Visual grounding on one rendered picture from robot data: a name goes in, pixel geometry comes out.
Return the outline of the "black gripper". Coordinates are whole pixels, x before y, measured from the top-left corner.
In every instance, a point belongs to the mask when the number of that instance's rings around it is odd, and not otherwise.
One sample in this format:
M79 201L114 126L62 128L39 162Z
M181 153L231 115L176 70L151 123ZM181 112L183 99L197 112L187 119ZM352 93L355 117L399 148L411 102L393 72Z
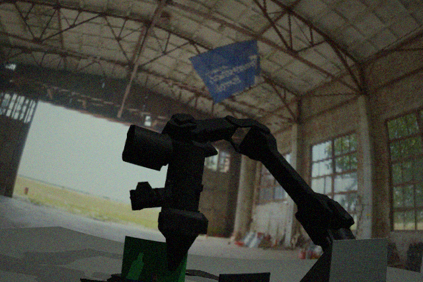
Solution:
M198 210L202 179L185 174L167 174L172 185L171 208L159 212L158 229L166 238L168 270L175 271L199 234L207 234L208 220Z

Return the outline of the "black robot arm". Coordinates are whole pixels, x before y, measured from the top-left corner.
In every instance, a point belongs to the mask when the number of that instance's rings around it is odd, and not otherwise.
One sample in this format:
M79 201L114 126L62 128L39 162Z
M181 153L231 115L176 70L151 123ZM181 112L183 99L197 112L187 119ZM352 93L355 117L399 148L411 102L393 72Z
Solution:
M251 127L241 145L232 139L238 127ZM352 216L337 201L313 191L277 150L276 138L270 129L252 118L227 115L196 120L190 114L173 114L161 133L131 125L122 160L158 171L169 164L167 174L202 179L205 158L218 154L211 142L223 139L230 142L236 152L263 163L295 202L296 219L323 252L333 240L355 240L349 229L355 223ZM138 182L136 190L130 190L132 211L171 208L173 188L169 182L166 188L152 188L148 182Z

